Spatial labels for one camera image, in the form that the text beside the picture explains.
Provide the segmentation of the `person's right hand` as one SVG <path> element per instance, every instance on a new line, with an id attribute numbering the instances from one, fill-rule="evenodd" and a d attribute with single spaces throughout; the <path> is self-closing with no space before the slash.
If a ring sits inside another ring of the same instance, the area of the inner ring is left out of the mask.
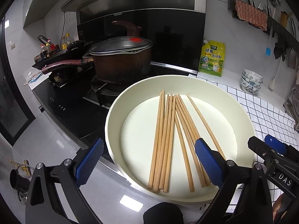
<path id="1" fill-rule="evenodd" d="M 278 197 L 273 205 L 273 223 L 282 218 L 282 216 L 286 213 L 290 202 L 291 199 L 285 194 L 281 194 Z"/>

